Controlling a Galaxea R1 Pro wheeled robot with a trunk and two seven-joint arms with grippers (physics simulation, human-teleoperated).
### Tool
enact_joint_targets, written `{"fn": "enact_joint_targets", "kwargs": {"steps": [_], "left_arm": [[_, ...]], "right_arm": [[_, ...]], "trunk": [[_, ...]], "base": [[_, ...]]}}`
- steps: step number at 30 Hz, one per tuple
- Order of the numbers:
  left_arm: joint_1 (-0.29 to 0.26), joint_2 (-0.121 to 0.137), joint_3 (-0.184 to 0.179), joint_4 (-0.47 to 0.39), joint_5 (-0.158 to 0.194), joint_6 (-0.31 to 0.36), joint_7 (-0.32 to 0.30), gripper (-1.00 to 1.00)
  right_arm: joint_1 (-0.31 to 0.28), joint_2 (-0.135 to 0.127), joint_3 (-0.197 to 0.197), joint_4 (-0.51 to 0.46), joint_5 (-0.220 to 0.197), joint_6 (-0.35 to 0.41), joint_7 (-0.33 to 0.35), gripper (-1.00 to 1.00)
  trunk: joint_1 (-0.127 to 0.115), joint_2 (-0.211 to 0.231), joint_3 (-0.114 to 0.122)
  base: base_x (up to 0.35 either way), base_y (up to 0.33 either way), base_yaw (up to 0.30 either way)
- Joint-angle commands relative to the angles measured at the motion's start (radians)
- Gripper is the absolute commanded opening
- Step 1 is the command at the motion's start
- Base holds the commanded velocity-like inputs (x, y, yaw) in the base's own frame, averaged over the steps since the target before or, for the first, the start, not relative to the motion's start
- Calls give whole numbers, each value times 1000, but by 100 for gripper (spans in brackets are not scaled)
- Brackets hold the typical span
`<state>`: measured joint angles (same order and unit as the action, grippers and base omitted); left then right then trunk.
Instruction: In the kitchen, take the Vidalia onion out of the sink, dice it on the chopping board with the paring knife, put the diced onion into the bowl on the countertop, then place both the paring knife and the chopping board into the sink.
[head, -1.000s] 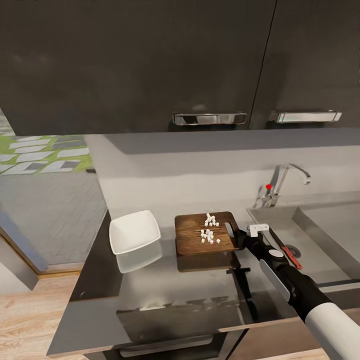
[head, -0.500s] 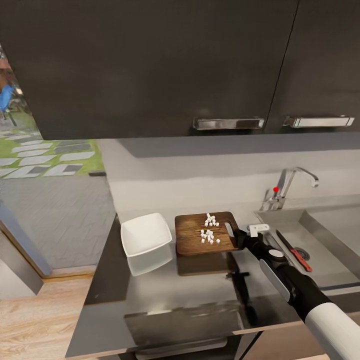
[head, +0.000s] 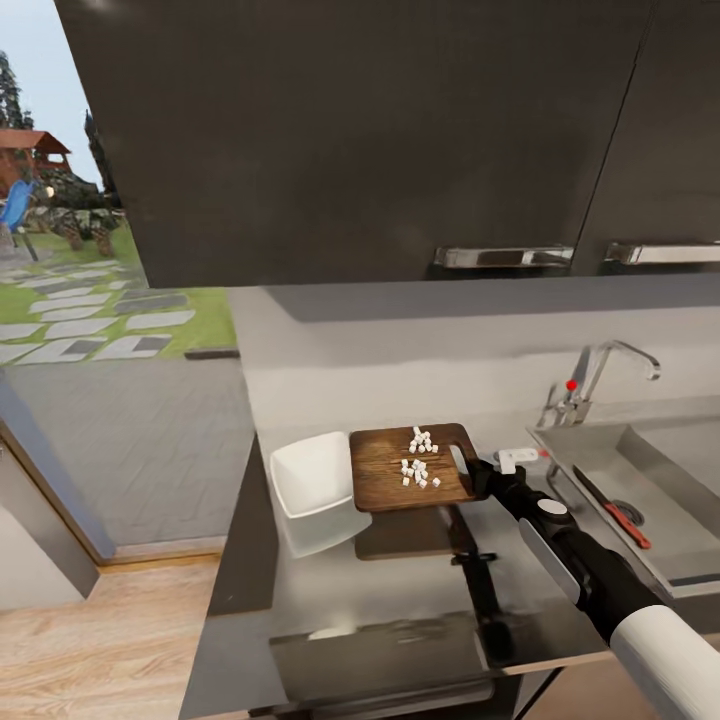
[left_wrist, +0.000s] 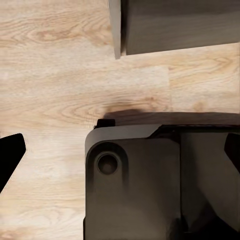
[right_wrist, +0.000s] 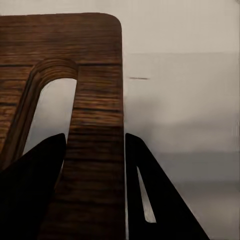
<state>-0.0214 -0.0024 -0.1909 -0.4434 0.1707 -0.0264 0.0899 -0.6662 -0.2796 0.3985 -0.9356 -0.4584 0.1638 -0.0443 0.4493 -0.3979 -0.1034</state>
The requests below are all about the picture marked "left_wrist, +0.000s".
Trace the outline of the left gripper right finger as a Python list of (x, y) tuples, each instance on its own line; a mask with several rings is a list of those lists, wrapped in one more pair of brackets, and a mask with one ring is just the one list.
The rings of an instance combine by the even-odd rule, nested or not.
[(229, 133), (227, 135), (224, 151), (235, 165), (240, 173), (240, 135), (235, 133)]

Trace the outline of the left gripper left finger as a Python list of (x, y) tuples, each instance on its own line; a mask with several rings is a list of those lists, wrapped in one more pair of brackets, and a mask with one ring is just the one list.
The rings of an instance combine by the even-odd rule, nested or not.
[(22, 133), (0, 138), (0, 193), (26, 153)]

